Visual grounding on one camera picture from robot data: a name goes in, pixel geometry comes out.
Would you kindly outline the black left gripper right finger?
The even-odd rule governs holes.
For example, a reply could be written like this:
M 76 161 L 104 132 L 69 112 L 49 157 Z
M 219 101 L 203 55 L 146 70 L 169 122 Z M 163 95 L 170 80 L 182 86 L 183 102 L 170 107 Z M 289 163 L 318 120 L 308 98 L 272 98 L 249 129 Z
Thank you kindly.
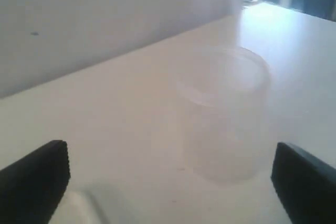
M 329 164 L 279 142 L 271 181 L 292 223 L 335 223 L 335 168 Z

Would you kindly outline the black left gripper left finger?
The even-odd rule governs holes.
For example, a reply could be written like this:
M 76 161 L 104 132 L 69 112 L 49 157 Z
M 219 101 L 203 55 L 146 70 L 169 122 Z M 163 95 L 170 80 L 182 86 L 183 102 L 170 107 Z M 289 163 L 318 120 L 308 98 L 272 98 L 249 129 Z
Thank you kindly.
M 68 145 L 52 140 L 1 170 L 1 223 L 49 223 L 70 180 Z

